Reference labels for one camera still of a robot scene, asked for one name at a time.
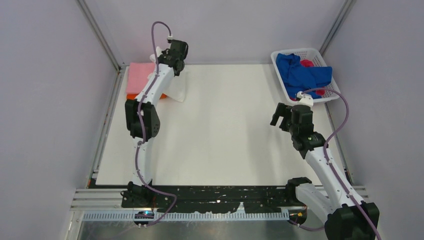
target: cable connector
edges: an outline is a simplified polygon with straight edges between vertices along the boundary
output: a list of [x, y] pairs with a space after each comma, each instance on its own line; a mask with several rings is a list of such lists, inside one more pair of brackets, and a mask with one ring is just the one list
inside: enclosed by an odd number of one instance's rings
[[300, 99], [296, 105], [306, 105], [309, 107], [312, 107], [314, 105], [314, 99], [312, 98], [311, 95], [303, 93], [301, 91], [299, 91], [296, 94], [297, 99]]

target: white wall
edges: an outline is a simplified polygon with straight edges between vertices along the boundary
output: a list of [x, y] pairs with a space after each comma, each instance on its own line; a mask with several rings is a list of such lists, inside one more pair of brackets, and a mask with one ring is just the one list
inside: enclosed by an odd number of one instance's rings
[[[151, 25], [167, 23], [188, 63], [270, 63], [273, 51], [319, 49], [344, 0], [87, 0], [118, 59], [149, 62]], [[155, 28], [167, 46], [165, 27]]]
[[[422, 239], [424, 1], [357, 1], [325, 54], [350, 104], [349, 169], [380, 209], [388, 240]], [[329, 104], [335, 123], [342, 101]]]
[[57, 240], [115, 71], [73, 0], [2, 0], [0, 36], [0, 239]]

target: blue towel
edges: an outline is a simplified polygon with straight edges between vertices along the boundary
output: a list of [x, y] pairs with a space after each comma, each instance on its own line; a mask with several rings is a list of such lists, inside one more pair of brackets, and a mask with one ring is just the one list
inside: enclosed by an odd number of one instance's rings
[[[331, 83], [333, 69], [330, 66], [304, 67], [297, 55], [279, 53], [275, 60], [282, 82], [290, 97], [296, 98], [299, 91], [322, 88]], [[314, 99], [321, 98], [315, 92], [309, 92]]]

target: plastic basket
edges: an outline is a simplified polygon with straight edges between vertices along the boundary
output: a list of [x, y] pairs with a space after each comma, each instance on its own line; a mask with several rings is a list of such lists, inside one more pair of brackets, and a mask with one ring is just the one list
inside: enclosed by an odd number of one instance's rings
[[[285, 97], [287, 98], [287, 101], [291, 104], [296, 104], [296, 101], [293, 101], [290, 99], [289, 94], [287, 93], [286, 87], [284, 86], [283, 79], [281, 78], [280, 72], [278, 71], [277, 64], [276, 64], [276, 58], [278, 54], [295, 54], [300, 57], [300, 60], [307, 59], [311, 62], [313, 62], [313, 65], [315, 67], [326, 67], [327, 64], [324, 61], [323, 57], [321, 56], [320, 52], [316, 50], [315, 48], [297, 48], [297, 49], [286, 49], [281, 51], [275, 51], [271, 53], [271, 59], [272, 63], [274, 64], [275, 71], [277, 73], [279, 83], [281, 84], [282, 90], [284, 92]], [[336, 84], [336, 81], [333, 77], [331, 77], [331, 83], [325, 88], [333, 89], [340, 93], [339, 87]], [[313, 103], [325, 103], [330, 100], [338, 99], [339, 96], [333, 92], [325, 91], [325, 94], [322, 96], [322, 98], [314, 99]]]

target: red cloth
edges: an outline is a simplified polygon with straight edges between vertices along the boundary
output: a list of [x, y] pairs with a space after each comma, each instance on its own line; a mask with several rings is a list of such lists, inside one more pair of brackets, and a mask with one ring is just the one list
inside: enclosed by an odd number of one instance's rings
[[304, 67], [313, 67], [314, 63], [309, 61], [308, 59], [303, 59], [302, 61], [300, 61], [300, 64]]

